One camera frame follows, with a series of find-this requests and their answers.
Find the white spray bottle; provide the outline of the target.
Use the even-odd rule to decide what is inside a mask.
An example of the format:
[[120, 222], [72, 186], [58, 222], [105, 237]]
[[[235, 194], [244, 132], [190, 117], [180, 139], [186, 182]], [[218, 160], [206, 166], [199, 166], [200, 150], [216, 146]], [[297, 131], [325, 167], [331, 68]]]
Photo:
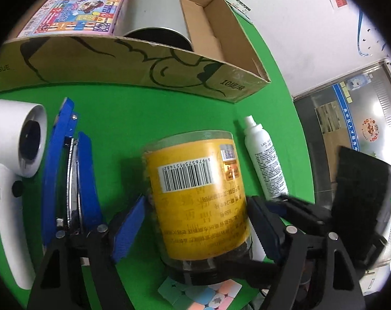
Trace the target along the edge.
[[288, 195], [289, 190], [270, 134], [251, 115], [244, 118], [245, 146], [267, 200]]

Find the blue stapler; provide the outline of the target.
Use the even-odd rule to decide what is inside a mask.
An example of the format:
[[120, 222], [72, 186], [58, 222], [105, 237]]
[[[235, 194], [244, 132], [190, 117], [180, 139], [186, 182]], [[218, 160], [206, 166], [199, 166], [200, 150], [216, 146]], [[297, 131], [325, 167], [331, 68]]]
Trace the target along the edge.
[[55, 118], [42, 178], [41, 236], [44, 247], [55, 234], [88, 233], [103, 223], [92, 161], [92, 141], [76, 132], [79, 115], [65, 98]]

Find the yellow label plastic jar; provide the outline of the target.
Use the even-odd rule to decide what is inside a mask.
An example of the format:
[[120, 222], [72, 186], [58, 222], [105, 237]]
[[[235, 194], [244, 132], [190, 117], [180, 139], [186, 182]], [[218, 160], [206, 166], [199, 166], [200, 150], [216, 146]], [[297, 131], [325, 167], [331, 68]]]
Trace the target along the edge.
[[232, 133], [201, 130], [162, 138], [144, 147], [142, 161], [167, 266], [203, 272], [249, 253], [247, 199]]

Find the pastel puzzle cube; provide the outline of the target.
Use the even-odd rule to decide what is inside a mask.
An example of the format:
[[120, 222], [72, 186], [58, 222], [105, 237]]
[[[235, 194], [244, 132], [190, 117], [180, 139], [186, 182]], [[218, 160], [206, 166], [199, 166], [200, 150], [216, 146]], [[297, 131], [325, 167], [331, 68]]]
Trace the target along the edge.
[[236, 299], [242, 285], [234, 280], [227, 280], [213, 285], [185, 285], [166, 278], [158, 288], [158, 293], [174, 309], [228, 309]]

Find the white hair dryer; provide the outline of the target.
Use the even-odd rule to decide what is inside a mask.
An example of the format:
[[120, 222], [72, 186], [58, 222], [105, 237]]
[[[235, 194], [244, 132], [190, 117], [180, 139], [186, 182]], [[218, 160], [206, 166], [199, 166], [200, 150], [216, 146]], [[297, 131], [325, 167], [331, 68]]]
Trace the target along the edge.
[[23, 219], [23, 178], [39, 170], [48, 118], [41, 104], [0, 99], [0, 236], [17, 286], [31, 289], [35, 271]]

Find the brown cardboard tray box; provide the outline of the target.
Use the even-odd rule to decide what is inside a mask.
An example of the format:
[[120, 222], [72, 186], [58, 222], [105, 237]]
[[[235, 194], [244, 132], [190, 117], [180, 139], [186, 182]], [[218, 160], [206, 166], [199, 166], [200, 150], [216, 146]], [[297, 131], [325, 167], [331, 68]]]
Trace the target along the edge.
[[124, 36], [19, 37], [47, 0], [37, 0], [0, 48], [0, 92], [62, 83], [176, 90], [236, 103], [270, 83], [225, 0], [181, 0], [192, 50]]

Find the silver metal cylinder can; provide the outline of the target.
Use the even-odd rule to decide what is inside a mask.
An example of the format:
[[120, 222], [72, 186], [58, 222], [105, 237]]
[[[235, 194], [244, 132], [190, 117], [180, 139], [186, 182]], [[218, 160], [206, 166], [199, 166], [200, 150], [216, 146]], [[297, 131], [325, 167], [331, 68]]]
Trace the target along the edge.
[[124, 0], [114, 35], [193, 50], [181, 0]]

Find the colourful board game box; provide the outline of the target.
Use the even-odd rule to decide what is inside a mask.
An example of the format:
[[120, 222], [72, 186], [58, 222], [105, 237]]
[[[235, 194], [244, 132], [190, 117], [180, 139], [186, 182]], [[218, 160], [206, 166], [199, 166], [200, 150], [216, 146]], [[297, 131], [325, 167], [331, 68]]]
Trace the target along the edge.
[[122, 3], [123, 0], [47, 0], [18, 36], [65, 33], [110, 35]]

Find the green table mat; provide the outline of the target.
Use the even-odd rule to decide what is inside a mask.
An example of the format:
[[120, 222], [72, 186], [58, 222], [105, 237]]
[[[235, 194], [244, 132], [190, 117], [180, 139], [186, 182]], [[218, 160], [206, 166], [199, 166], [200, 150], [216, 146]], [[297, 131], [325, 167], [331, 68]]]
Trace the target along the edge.
[[[65, 97], [80, 115], [77, 131], [92, 140], [97, 194], [105, 221], [128, 208], [144, 194], [141, 156], [147, 143], [167, 136], [203, 129], [230, 131], [236, 142], [247, 195], [263, 195], [245, 148], [243, 118], [252, 115], [270, 133], [289, 193], [314, 202], [313, 176], [302, 124], [292, 97], [274, 59], [271, 40], [259, 26], [236, 15], [271, 79], [256, 94], [230, 104], [182, 92], [116, 85], [60, 85], [26, 88], [0, 94], [0, 99], [43, 104], [48, 129]], [[42, 257], [42, 171], [24, 180], [24, 225], [31, 259], [39, 267]], [[129, 256], [117, 270], [136, 309], [174, 309], [158, 292], [166, 279], [147, 215]], [[26, 307], [29, 291], [17, 287], [10, 273], [0, 239], [0, 309]]]

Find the white flat box stack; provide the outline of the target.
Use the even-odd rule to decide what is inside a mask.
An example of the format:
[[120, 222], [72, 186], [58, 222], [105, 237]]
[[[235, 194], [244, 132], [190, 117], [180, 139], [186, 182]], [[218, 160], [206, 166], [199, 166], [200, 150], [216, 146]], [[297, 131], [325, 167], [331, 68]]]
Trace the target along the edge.
[[249, 17], [249, 13], [251, 12], [251, 8], [244, 4], [241, 0], [225, 0], [226, 3], [236, 12], [239, 16], [241, 16], [248, 23], [252, 24], [253, 21]]

